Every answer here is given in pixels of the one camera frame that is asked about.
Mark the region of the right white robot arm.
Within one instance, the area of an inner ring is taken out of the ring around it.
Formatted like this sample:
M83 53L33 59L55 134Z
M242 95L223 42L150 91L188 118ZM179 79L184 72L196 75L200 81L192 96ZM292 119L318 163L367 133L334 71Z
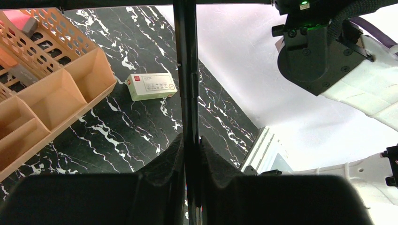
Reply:
M277 65L282 76L315 96L346 104L398 128L398 46L361 16L393 0L273 0L285 24Z

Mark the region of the black pink folding umbrella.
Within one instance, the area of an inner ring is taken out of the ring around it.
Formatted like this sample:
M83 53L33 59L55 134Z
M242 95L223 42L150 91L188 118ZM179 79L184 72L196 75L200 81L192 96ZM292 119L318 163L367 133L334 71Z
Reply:
M184 188L188 189L188 205L191 224L203 224L201 204L202 178L199 136L199 80L196 2L176 0L173 2L177 26L178 74L182 79L182 111L184 145Z

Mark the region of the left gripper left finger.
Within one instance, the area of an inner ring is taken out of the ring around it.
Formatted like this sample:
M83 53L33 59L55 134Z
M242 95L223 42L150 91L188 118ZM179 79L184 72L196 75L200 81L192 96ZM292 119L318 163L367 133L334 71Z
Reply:
M3 225L181 225L183 217L182 135L134 173L29 176L0 208Z

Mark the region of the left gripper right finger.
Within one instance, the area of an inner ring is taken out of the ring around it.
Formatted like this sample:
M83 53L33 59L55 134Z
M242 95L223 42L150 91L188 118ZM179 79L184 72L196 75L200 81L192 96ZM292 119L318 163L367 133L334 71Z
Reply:
M201 138L206 225L369 225L355 189L333 175L246 175Z

